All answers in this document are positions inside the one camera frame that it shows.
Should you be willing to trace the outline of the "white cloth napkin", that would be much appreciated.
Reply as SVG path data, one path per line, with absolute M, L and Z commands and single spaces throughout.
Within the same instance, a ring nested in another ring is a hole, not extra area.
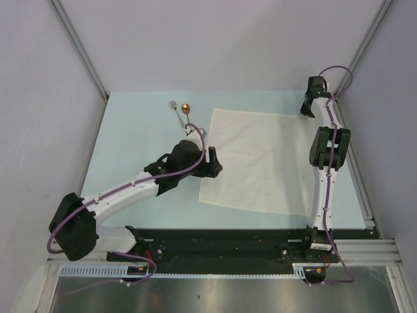
M 263 213 L 310 216 L 317 127 L 298 115 L 215 109 L 208 145 L 223 169 L 203 179 L 199 201 Z

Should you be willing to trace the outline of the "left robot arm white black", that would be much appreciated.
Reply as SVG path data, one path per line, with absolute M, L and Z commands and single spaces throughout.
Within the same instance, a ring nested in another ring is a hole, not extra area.
M 51 238 L 69 261 L 81 260 L 91 252 L 119 252 L 138 260 L 144 245 L 134 228 L 109 228 L 104 222 L 135 203 L 172 190 L 189 176 L 215 178 L 222 169 L 215 147 L 205 149 L 192 140 L 182 140 L 172 152 L 113 190 L 84 198 L 74 192 L 64 196 L 49 225 Z

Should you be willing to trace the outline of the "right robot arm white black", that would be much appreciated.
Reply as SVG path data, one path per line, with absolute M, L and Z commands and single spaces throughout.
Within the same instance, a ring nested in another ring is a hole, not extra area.
M 335 97 L 327 90 L 322 76 L 308 78 L 300 113 L 315 120 L 317 131 L 309 150 L 309 163 L 314 172 L 314 193 L 311 221 L 300 253 L 307 261 L 320 262 L 334 250 L 332 202 L 336 177 L 344 165 L 351 131 L 339 122 Z

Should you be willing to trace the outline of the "copper spoon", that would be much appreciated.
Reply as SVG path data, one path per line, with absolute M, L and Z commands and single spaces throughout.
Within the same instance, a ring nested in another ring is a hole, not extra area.
M 187 123 L 190 123 L 191 107 L 190 107 L 189 103 L 183 103 L 182 106 L 181 106 L 181 110 L 182 110 L 183 114 L 186 116 Z

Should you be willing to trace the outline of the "silver fork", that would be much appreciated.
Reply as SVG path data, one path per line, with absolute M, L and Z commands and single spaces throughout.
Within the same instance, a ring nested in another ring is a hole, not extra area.
M 182 117 L 180 116 L 179 111 L 177 109 L 177 103 L 174 100 L 171 100 L 169 102 L 169 104 L 173 108 L 173 110 L 174 110 L 174 112 L 175 112 L 175 114 L 177 116 L 177 119 L 179 120 L 179 123 L 180 123 L 181 128 L 182 129 L 185 129 L 185 123 L 184 123 L 184 121 L 183 121 Z

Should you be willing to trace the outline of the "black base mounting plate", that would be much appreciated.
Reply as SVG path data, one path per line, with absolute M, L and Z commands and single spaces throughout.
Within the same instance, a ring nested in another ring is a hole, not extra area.
M 342 239 L 376 239 L 370 230 L 146 230 L 127 227 L 134 245 L 127 254 L 166 263 L 176 257 L 215 260 L 255 258 L 283 263 L 337 263 L 336 244 Z

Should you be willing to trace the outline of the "right aluminium frame post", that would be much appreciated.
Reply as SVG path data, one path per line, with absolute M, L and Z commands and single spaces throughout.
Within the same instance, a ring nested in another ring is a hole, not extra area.
M 363 35 L 357 49 L 355 50 L 353 57 L 346 65 L 344 65 L 344 67 L 347 67 L 352 74 L 358 70 L 362 59 L 369 50 L 371 43 L 373 42 L 395 3 L 396 1 L 393 0 L 384 0 L 379 5 L 376 13 L 374 14 L 374 17 L 371 20 L 370 25 L 367 27 L 365 34 Z

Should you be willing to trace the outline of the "aluminium frame post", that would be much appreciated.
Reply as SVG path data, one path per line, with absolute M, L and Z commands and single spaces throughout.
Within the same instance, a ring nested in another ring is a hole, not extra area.
M 84 67 L 88 77 L 91 79 L 95 89 L 98 91 L 102 100 L 107 103 L 109 94 L 100 79 L 96 67 L 94 66 L 84 44 L 82 43 L 74 24 L 72 23 L 70 16 L 66 12 L 63 4 L 59 0 L 48 0 L 57 21 L 60 23 L 63 31 L 65 32 L 69 42 L 71 43 L 76 55 L 78 56 L 82 66 Z
M 357 49 L 355 50 L 353 57 L 346 65 L 344 65 L 344 67 L 347 67 L 352 74 L 358 70 L 362 59 L 369 50 L 371 43 L 373 42 L 395 3 L 396 1 L 393 0 L 384 0 L 379 5 L 376 13 L 374 14 L 374 17 L 371 20 L 370 25 L 367 27 L 365 34 L 363 35 Z

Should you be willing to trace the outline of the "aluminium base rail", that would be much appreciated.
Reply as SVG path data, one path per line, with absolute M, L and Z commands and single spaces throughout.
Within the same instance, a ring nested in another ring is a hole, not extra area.
M 393 239 L 340 239 L 337 250 L 347 265 L 401 265 L 402 260 Z

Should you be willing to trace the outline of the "left aluminium frame post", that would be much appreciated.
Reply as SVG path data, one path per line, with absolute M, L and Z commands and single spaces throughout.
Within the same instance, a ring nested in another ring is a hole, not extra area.
M 84 67 L 88 77 L 91 79 L 95 89 L 98 91 L 102 100 L 107 103 L 109 94 L 100 79 L 96 67 L 94 66 L 84 44 L 82 43 L 74 24 L 72 23 L 70 16 L 66 12 L 63 4 L 59 0 L 48 0 L 57 21 L 60 23 L 63 31 L 65 32 L 69 42 L 71 43 L 76 55 L 78 56 L 82 66 Z

